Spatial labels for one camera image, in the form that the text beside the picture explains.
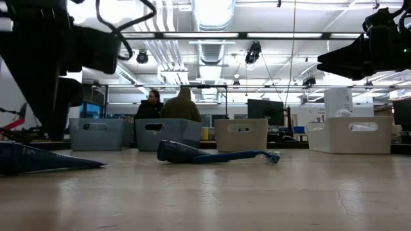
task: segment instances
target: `yellow object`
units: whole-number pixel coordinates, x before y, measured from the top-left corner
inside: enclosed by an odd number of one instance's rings
[[[201,140],[202,141],[208,141],[208,128],[202,128],[201,129]]]

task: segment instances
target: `man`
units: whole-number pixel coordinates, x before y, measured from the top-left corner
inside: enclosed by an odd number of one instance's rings
[[[161,118],[188,119],[201,123],[200,112],[191,100],[191,91],[182,87],[177,97],[166,102],[161,110]]]
[[[141,105],[134,119],[157,119],[164,103],[160,102],[160,93],[151,90],[147,100],[141,100]]]

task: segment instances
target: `beige storage bin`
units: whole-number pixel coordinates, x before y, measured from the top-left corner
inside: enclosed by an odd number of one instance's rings
[[[267,119],[218,119],[215,129],[218,151],[267,149]]]
[[[391,149],[392,117],[328,118],[321,130],[313,127],[306,130],[313,151],[389,154]]]

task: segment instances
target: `ceiling duct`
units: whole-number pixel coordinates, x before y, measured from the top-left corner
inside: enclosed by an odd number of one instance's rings
[[[235,0],[191,0],[195,29],[197,31],[231,30],[235,3]],[[204,64],[217,65],[223,58],[224,45],[199,45],[198,54],[200,54],[200,59]]]

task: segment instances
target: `table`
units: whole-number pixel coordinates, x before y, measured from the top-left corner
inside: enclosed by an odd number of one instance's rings
[[[260,158],[189,165],[137,150],[59,153],[109,164],[0,178],[2,230],[411,228],[404,156],[283,150],[278,165]]]

